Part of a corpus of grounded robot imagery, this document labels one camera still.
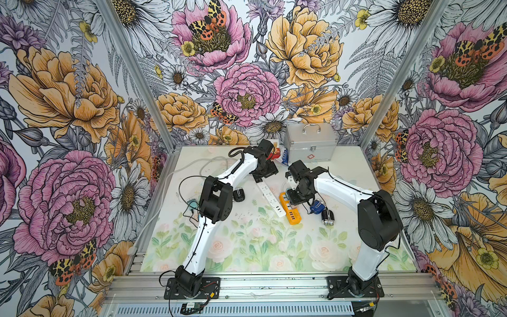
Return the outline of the white power strip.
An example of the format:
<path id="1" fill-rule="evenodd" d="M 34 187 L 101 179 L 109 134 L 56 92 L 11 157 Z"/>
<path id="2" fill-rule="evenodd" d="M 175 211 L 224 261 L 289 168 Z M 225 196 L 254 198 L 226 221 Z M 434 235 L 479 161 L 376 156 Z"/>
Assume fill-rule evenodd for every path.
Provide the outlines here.
<path id="1" fill-rule="evenodd" d="M 285 217 L 286 213 L 283 209 L 282 205 L 279 203 L 278 199 L 275 197 L 273 192 L 270 190 L 269 186 L 264 182 L 258 182 L 257 187 L 263 194 L 264 198 L 267 200 L 269 205 L 271 206 L 272 210 L 275 212 L 275 214 L 278 217 Z"/>

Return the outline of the blue device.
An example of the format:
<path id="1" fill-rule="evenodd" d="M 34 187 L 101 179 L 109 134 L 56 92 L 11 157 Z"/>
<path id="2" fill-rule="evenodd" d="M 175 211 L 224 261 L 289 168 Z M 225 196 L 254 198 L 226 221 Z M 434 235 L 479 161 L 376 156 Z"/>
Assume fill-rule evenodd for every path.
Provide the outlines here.
<path id="1" fill-rule="evenodd" d="M 310 206 L 311 214 L 319 215 L 326 209 L 326 206 L 319 200 L 315 200 Z"/>

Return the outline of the orange power strip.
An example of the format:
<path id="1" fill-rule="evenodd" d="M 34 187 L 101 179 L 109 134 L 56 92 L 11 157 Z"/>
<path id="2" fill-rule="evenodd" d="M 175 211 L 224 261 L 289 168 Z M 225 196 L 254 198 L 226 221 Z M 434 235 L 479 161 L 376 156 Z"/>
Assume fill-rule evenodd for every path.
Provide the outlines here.
<path id="1" fill-rule="evenodd" d="M 285 215 L 289 224 L 298 225 L 302 220 L 301 215 L 299 214 L 298 209 L 290 204 L 287 193 L 281 192 L 279 195 L 279 200 L 282 209 L 285 211 Z"/>

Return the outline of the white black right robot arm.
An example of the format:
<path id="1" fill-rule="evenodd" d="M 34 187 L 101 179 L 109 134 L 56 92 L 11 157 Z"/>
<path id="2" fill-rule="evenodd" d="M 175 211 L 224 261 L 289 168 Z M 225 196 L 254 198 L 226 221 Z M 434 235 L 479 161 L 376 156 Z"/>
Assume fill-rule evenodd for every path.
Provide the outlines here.
<path id="1" fill-rule="evenodd" d="M 323 194 L 357 214 L 361 246 L 349 269 L 345 289 L 355 297 L 365 294 L 378 277 L 380 264 L 388 257 L 388 247 L 393 246 L 403 230 L 391 194 L 385 190 L 362 189 L 340 180 L 324 167 L 309 169 L 302 161 L 291 164 L 285 176 L 292 180 L 293 188 L 288 191 L 291 204 L 310 203 L 318 194 Z"/>

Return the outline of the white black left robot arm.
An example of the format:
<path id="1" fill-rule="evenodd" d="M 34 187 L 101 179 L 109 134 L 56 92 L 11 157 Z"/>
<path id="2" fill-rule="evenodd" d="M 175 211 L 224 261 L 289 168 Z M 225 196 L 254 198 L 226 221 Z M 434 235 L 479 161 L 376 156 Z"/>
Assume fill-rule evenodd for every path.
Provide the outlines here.
<path id="1" fill-rule="evenodd" d="M 175 285 L 184 296 L 194 298 L 201 291 L 207 254 L 216 230 L 231 214 L 235 188 L 247 176 L 261 182 L 278 173 L 270 159 L 273 152 L 274 145 L 266 139 L 255 146 L 236 147 L 228 154 L 230 158 L 239 156 L 235 164 L 218 176 L 205 178 L 198 203 L 198 231 L 189 254 L 175 273 Z"/>

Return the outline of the black silver shaver head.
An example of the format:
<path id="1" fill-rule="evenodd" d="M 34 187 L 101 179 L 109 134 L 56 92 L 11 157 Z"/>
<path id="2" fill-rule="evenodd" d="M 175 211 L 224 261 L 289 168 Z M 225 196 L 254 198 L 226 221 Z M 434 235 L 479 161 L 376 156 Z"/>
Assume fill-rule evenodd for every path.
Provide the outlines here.
<path id="1" fill-rule="evenodd" d="M 233 191 L 233 200 L 235 202 L 243 202 L 246 199 L 245 192 L 242 188 Z"/>

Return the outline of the red white bandage box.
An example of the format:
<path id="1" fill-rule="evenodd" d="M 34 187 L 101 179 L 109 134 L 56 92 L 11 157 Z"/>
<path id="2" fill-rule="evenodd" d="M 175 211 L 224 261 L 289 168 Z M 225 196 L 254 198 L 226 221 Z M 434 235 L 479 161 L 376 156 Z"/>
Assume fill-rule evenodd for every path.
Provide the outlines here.
<path id="1" fill-rule="evenodd" d="M 281 150 L 279 147 L 276 147 L 273 149 L 273 151 L 271 152 L 270 154 L 270 159 L 271 160 L 276 160 L 276 159 L 279 159 L 281 157 Z"/>

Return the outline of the blue white tissue pack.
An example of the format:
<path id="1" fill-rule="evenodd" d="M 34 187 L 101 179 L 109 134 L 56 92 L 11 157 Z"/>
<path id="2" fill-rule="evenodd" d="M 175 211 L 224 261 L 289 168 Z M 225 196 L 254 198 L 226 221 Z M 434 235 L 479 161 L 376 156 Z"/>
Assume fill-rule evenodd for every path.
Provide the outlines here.
<path id="1" fill-rule="evenodd" d="M 288 153 L 288 150 L 284 149 L 281 152 L 281 156 L 279 157 L 279 162 L 282 165 L 289 166 L 289 153 Z"/>

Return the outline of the silver first aid case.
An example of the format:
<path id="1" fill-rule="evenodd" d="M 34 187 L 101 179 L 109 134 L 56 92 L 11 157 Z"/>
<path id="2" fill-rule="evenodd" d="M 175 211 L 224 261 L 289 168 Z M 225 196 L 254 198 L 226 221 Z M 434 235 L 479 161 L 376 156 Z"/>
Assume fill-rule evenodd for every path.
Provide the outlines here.
<path id="1" fill-rule="evenodd" d="M 337 137 L 330 124 L 291 124 L 286 128 L 284 146 L 290 165 L 296 161 L 330 161 L 336 145 Z"/>

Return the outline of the teal USB charger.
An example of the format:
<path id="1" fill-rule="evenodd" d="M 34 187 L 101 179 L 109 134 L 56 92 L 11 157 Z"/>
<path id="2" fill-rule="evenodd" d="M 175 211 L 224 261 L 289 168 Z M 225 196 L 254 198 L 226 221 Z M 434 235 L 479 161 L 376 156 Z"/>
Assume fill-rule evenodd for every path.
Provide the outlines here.
<path id="1" fill-rule="evenodd" d="M 194 211 L 199 211 L 199 203 L 196 199 L 191 199 L 186 202 L 187 206 Z"/>

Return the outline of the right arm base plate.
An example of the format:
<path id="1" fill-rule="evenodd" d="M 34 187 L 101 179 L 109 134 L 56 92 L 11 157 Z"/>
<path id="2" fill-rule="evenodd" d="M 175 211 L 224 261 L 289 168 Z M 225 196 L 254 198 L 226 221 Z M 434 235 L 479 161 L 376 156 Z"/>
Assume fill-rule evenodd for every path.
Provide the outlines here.
<path id="1" fill-rule="evenodd" d="M 382 298 L 384 290 L 378 276 L 368 281 L 362 281 L 358 277 L 349 276 L 328 276 L 327 299 L 360 299 L 360 298 Z"/>

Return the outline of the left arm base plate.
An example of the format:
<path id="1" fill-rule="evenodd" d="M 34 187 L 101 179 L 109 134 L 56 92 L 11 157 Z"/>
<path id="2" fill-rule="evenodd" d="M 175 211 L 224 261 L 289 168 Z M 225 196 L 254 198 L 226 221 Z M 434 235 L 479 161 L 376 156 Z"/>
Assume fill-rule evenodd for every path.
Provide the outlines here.
<path id="1" fill-rule="evenodd" d="M 192 281 L 170 278 L 165 286 L 165 300 L 207 300 L 218 299 L 220 277 L 200 277 Z"/>

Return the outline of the aluminium front rail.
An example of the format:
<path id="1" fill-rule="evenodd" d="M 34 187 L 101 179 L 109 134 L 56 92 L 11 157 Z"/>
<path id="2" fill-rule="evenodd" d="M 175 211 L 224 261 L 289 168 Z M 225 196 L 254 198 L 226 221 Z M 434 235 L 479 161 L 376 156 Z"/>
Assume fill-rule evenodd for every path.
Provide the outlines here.
<path id="1" fill-rule="evenodd" d="M 233 301 L 318 301 L 329 293 L 327 277 L 330 273 L 223 273 L 219 277 L 220 291 L 216 302 Z M 162 303 L 165 275 L 158 273 L 132 273 L 116 277 L 106 295 L 106 304 Z M 380 285 L 384 300 L 438 300 L 442 298 L 429 273 L 381 272 Z"/>

